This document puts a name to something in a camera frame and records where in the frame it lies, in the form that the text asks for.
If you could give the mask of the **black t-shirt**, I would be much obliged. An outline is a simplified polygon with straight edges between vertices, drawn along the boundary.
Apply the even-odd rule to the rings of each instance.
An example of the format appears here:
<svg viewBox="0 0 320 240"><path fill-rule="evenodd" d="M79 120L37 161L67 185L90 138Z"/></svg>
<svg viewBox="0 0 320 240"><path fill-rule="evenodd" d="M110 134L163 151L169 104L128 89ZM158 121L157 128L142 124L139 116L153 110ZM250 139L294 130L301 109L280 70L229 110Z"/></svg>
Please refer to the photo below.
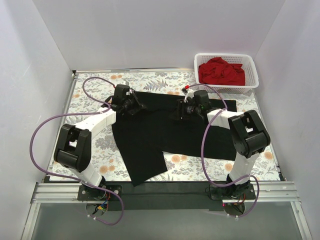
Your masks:
<svg viewBox="0 0 320 240"><path fill-rule="evenodd" d="M118 113L112 125L115 143L120 151L133 186L165 173L164 153L200 157L207 123L199 116L188 120L170 119L176 101L182 96L137 92L146 109L135 115ZM204 156L233 161L236 150L228 129L211 126L204 145Z"/></svg>

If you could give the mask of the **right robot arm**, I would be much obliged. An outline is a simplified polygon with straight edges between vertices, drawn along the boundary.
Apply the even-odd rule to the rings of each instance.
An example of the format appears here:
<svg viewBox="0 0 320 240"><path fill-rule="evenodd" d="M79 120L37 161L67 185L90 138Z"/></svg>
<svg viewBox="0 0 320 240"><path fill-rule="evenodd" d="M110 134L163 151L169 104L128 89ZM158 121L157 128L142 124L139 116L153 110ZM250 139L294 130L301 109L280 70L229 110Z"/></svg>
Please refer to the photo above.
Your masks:
<svg viewBox="0 0 320 240"><path fill-rule="evenodd" d="M270 145L271 138L265 125L255 110L246 112L229 111L227 107L213 107L205 90L194 91L188 86L182 89L184 98L177 102L177 120L185 120L192 115L200 116L207 127L201 141L200 157L204 161L205 141L211 126L230 131L233 146L236 150L232 170L227 175L225 184L212 180L217 194L237 199L249 189L251 171L259 155Z"/></svg>

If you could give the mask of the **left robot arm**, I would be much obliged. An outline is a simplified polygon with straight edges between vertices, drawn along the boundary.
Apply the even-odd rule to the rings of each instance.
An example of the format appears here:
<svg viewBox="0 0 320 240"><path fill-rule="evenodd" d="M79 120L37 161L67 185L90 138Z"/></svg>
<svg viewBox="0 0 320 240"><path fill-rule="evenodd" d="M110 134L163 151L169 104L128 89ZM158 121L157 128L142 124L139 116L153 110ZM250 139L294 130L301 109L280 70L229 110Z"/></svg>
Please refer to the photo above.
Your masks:
<svg viewBox="0 0 320 240"><path fill-rule="evenodd" d="M69 169L84 185L86 193L95 200L106 196L106 180L93 164L92 140L106 127L116 123L117 114L134 115L144 109L135 91L125 84L115 86L111 103L102 103L97 114L87 117L75 125L64 124L59 132L53 159Z"/></svg>

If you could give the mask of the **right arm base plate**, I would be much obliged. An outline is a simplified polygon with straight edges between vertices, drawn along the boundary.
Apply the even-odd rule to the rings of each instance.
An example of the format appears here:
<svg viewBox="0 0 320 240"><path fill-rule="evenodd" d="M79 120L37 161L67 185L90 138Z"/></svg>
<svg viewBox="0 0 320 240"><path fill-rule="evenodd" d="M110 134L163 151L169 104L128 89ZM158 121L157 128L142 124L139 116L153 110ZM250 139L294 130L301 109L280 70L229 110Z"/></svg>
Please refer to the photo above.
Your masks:
<svg viewBox="0 0 320 240"><path fill-rule="evenodd" d="M251 183L232 185L228 187L214 187L213 185L209 185L206 187L205 193L208 194L209 198L212 200L256 199L254 186Z"/></svg>

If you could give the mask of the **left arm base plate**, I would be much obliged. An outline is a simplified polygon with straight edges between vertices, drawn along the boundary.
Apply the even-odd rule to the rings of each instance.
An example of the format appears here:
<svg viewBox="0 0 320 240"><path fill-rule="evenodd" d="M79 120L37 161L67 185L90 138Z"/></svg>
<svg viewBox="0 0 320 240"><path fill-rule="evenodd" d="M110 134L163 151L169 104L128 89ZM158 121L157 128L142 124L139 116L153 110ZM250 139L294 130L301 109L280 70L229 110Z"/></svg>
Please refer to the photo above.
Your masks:
<svg viewBox="0 0 320 240"><path fill-rule="evenodd" d="M122 186L118 184L108 184L103 185L102 188L109 190L110 192L105 192L104 190L99 190L97 188L92 188L86 185L81 185L78 189L77 200L78 201L104 201L111 200L117 201L117 196L122 194Z"/></svg>

